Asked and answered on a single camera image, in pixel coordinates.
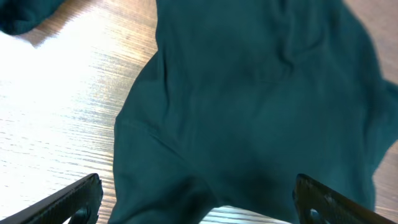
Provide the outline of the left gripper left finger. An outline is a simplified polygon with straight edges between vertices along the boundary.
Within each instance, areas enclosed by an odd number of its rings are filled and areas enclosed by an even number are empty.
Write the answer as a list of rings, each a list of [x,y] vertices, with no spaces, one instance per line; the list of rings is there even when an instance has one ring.
[[[92,173],[1,220],[1,224],[96,224],[102,198],[101,179]]]

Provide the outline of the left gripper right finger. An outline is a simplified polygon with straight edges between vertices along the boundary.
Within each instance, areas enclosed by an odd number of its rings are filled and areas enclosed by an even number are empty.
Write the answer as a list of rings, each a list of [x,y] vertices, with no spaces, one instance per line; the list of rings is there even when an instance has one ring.
[[[296,178],[293,199],[300,224],[396,224],[305,174]]]

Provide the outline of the black polo shirt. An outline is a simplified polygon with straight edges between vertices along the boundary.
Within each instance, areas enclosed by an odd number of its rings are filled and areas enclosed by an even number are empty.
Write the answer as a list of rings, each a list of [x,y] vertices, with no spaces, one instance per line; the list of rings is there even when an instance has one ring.
[[[343,1],[157,1],[157,51],[114,124],[110,223],[232,206],[300,223],[305,174],[375,212],[397,85]]]

